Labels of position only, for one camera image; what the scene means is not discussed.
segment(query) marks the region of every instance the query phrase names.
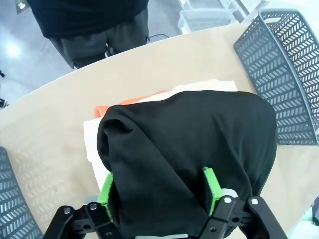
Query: black shirt on person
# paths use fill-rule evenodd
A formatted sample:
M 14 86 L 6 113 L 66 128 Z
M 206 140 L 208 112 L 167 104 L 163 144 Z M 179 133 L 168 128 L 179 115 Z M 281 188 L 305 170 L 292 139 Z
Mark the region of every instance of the black shirt on person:
M 149 0 L 27 0 L 46 38 L 107 30 L 134 18 Z

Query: gray floor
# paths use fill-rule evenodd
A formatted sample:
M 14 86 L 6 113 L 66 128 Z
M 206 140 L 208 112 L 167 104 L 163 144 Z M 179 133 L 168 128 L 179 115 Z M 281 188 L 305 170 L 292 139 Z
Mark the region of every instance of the gray floor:
M 180 10 L 178 0 L 150 0 L 150 35 L 180 34 Z M 152 41 L 161 39 L 157 36 Z M 0 78 L 0 98 L 9 104 L 72 71 L 42 36 L 31 9 L 17 14 L 13 0 L 0 0 L 0 69 L 6 74 Z

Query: screw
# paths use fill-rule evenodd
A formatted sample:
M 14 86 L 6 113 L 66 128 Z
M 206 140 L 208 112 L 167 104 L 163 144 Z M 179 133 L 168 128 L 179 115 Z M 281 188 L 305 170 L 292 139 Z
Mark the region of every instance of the screw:
M 232 201 L 231 198 L 224 198 L 225 203 L 231 203 L 231 201 Z
M 106 236 L 107 239 L 110 239 L 110 238 L 112 238 L 112 233 L 111 232 L 107 232 L 105 234 L 105 236 Z
M 71 209 L 70 208 L 65 208 L 63 210 L 64 214 L 69 214 L 71 212 Z
M 252 200 L 251 200 L 251 203 L 252 203 L 253 205 L 256 205 L 256 204 L 258 204 L 258 200 L 257 200 L 257 199 L 252 199 Z
M 97 207 L 98 207 L 98 205 L 96 205 L 96 203 L 92 203 L 92 204 L 90 205 L 90 209 L 91 209 L 91 210 L 95 210 L 95 209 L 97 209 Z

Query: orange cloth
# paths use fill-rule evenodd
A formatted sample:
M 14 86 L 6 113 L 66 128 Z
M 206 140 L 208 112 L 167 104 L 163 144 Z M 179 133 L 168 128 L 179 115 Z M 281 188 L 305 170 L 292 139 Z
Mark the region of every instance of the orange cloth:
M 166 92 L 166 91 L 157 92 L 157 93 L 153 94 L 152 96 L 160 94 L 160 93 L 163 93 L 163 92 Z M 134 104 L 137 101 L 140 101 L 140 100 L 145 99 L 147 97 L 150 97 L 150 96 L 141 96 L 141 97 L 137 97 L 137 98 L 132 98 L 132 99 L 129 99 L 129 100 L 122 101 L 119 104 L 123 105 L 123 106 L 124 105 L 129 105 L 129 104 Z M 95 106 L 95 108 L 94 108 L 94 118 L 99 118 L 99 117 L 104 116 L 109 107 L 111 107 L 111 106 Z

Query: wooden table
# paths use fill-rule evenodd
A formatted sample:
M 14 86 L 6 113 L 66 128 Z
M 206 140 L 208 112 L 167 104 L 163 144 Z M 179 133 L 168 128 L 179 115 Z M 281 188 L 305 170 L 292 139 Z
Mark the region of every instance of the wooden table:
M 59 206 L 79 207 L 99 193 L 83 139 L 83 122 L 93 118 L 94 106 L 214 78 L 254 92 L 232 47 L 245 28 L 208 29 L 127 51 L 63 76 L 0 111 L 0 145 L 8 150 L 40 228 L 46 230 Z M 318 195 L 318 169 L 317 147 L 278 147 L 262 196 L 286 231 Z

